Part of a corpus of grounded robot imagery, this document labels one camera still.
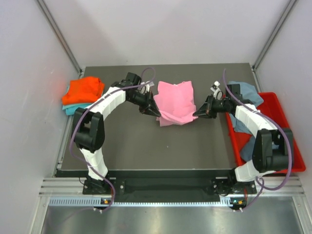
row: red plastic bin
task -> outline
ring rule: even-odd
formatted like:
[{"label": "red plastic bin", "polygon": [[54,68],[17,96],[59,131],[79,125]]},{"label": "red plastic bin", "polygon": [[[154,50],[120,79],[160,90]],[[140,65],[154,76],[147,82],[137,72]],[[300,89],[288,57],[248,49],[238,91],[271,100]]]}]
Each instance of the red plastic bin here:
[{"label": "red plastic bin", "polygon": [[[277,99],[275,93],[259,93],[259,95],[263,98],[264,102],[257,107],[261,113],[273,119],[280,127],[289,128],[289,124],[284,115],[283,109]],[[243,136],[244,133],[236,133],[233,129],[233,125],[231,122],[230,115],[226,113],[226,120],[229,127],[230,138],[233,146],[233,151],[236,159],[236,164],[241,166],[246,162],[240,157],[239,151],[243,147],[241,145],[240,137]],[[295,139],[293,140],[293,167],[292,172],[304,172],[306,170],[306,165],[302,159],[301,153],[298,149],[297,143]]]}]

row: blue cloth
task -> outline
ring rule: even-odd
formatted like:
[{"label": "blue cloth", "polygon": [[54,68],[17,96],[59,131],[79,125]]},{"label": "blue cloth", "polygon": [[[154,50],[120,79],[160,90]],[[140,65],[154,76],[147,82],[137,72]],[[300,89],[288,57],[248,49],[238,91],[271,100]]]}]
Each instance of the blue cloth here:
[{"label": "blue cloth", "polygon": [[[229,84],[239,84],[240,85],[240,93],[242,94],[244,99],[249,99],[253,102],[255,107],[258,107],[263,103],[262,97],[258,94],[257,90],[253,85],[250,85],[245,82],[236,82],[236,81],[230,81]],[[241,122],[240,120],[236,119],[232,114],[230,114],[231,122],[234,128],[234,131],[237,133],[252,133],[248,130],[248,128]],[[242,150],[239,152],[240,157],[248,162],[253,157],[253,151],[254,151],[254,143],[255,143],[255,137],[252,136],[249,140],[249,142],[246,143],[246,145],[242,148]]]},{"label": "blue cloth", "polygon": [[65,109],[65,113],[68,116],[72,116],[75,113],[75,110],[80,108],[86,108],[87,106],[89,106],[91,103],[79,103],[79,104],[73,104],[72,107],[66,108]]}]

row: white enclosure wall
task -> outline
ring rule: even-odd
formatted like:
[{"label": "white enclosure wall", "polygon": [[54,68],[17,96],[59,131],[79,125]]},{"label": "white enclosure wall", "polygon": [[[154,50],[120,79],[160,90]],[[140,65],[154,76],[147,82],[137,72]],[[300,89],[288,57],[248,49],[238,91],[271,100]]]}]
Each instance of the white enclosure wall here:
[{"label": "white enclosure wall", "polygon": [[300,0],[258,69],[264,91],[279,97],[307,171],[301,182],[312,207],[312,1]]},{"label": "white enclosure wall", "polygon": [[26,233],[51,176],[77,72],[34,0],[0,2],[0,233]]},{"label": "white enclosure wall", "polygon": [[46,0],[80,66],[253,64],[288,0]]}]

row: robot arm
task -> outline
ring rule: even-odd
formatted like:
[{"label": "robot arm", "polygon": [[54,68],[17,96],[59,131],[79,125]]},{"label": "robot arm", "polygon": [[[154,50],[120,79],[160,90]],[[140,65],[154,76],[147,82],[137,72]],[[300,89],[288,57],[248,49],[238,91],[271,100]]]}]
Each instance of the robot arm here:
[{"label": "robot arm", "polygon": [[[113,91],[141,84],[141,78],[133,73],[128,73],[126,79],[121,82],[115,82],[100,99],[107,96]],[[144,86],[143,90],[137,88],[130,88],[115,92],[105,98],[98,105],[93,107],[90,112],[83,119],[78,131],[75,135],[74,142],[80,149],[89,163],[89,179],[94,180],[92,183],[101,183],[102,178],[91,170],[91,167],[99,172],[103,177],[106,177],[108,169],[104,163],[102,154],[102,145],[105,140],[104,120],[107,116],[120,104],[129,101],[139,106],[139,111],[142,114],[160,117],[160,112],[154,101],[152,92],[149,91],[149,86]],[[86,109],[78,108],[75,111],[73,120],[73,130],[76,127]]]},{"label": "robot arm", "polygon": [[[232,170],[230,175],[232,183],[250,182],[255,180],[256,176],[261,177],[287,169],[288,152],[283,136],[271,122],[256,114],[258,110],[251,101],[243,99],[240,94],[240,85],[233,84],[228,87],[236,98],[254,110],[252,112],[244,106],[237,105],[228,93],[222,99],[217,99],[215,94],[220,90],[214,86],[215,84],[211,89],[214,91],[214,95],[207,97],[204,105],[194,113],[194,116],[216,118],[217,113],[231,113],[242,121],[255,137],[252,160]],[[293,134],[288,128],[284,128],[283,131],[286,133],[293,151]],[[272,148],[273,143],[278,146],[278,149]]]}]

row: folded orange shirt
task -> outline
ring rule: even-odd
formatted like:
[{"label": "folded orange shirt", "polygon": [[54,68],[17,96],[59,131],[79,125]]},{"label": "folded orange shirt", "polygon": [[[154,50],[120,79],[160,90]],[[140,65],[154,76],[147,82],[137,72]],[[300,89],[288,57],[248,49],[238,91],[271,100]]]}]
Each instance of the folded orange shirt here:
[{"label": "folded orange shirt", "polygon": [[71,80],[67,94],[62,97],[63,105],[95,102],[102,96],[104,86],[97,77]]}]

